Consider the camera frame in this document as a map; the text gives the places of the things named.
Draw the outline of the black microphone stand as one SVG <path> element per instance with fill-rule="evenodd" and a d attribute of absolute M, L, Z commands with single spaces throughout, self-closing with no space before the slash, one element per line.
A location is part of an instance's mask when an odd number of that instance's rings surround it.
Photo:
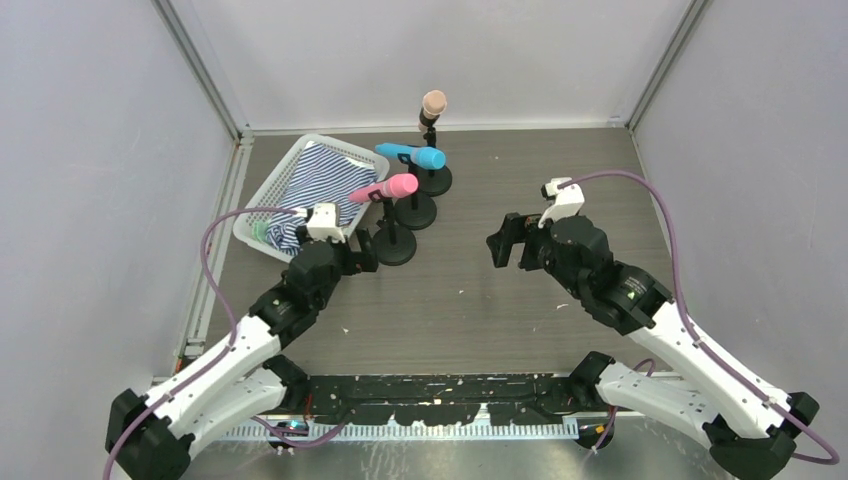
<path fill-rule="evenodd" d="M 436 121 L 438 115 L 431 115 L 424 109 L 421 109 L 419 114 L 419 128 L 422 130 L 422 138 L 426 142 L 427 147 L 437 147 L 437 131 Z M 420 190 L 429 195 L 436 197 L 445 194 L 452 186 L 453 176 L 451 170 L 445 165 L 438 170 L 420 169 L 417 173 Z"/>
<path fill-rule="evenodd" d="M 377 260 L 387 266 L 409 262 L 416 253 L 417 239 L 410 229 L 399 224 L 393 199 L 380 191 L 370 193 L 369 199 L 383 207 L 382 219 L 377 222 L 378 230 L 371 241 Z"/>
<path fill-rule="evenodd" d="M 420 190 L 418 167 L 407 163 L 407 172 L 418 183 L 414 193 L 395 202 L 396 220 L 410 230 L 422 230 L 429 227 L 436 219 L 437 206 L 435 202 Z"/>

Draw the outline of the black front microphone stand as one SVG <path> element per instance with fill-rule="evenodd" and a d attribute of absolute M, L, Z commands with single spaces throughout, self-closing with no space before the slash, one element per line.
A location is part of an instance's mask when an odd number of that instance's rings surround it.
<path fill-rule="evenodd" d="M 407 172 L 418 183 L 414 193 L 395 202 L 396 220 L 410 230 L 422 230 L 429 227 L 436 219 L 437 206 L 435 202 L 420 190 L 418 167 L 407 163 Z"/>

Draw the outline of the pink microphone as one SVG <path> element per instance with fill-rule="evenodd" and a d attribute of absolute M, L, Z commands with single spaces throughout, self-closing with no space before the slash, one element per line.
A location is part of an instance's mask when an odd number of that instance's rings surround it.
<path fill-rule="evenodd" d="M 418 191 L 418 178 L 411 173 L 392 175 L 388 179 L 359 188 L 349 194 L 348 199 L 355 203 L 382 202 L 406 198 Z"/>

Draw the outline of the blue microphone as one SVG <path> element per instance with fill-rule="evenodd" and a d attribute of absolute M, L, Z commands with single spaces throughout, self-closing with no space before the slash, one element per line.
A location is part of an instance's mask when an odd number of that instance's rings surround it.
<path fill-rule="evenodd" d="M 381 143 L 375 152 L 386 158 L 394 158 L 407 165 L 416 165 L 425 170 L 439 170 L 446 166 L 444 152 L 433 147 L 417 147 L 396 143 Z"/>

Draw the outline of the beige microphone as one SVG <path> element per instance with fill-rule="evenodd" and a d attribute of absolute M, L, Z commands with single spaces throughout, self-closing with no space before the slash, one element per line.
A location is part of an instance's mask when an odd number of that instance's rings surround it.
<path fill-rule="evenodd" d="M 441 90 L 427 92 L 421 102 L 418 117 L 418 128 L 426 132 L 435 127 L 436 122 L 447 108 L 447 97 Z"/>

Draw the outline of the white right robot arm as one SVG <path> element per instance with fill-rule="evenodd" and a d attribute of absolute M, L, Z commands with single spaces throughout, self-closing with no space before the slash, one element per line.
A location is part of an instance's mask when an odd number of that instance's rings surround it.
<path fill-rule="evenodd" d="M 486 245 L 497 268 L 523 244 L 519 267 L 544 270 L 597 322 L 645 347 L 693 385 L 688 391 L 647 378 L 599 352 L 590 352 L 570 377 L 604 403 L 634 410 L 693 439 L 738 479 L 772 479 L 795 453 L 801 427 L 819 404 L 805 392 L 787 393 L 738 361 L 738 378 L 706 353 L 709 336 L 686 328 L 670 291 L 645 270 L 614 258 L 606 233 L 576 215 L 540 222 L 509 213 Z"/>

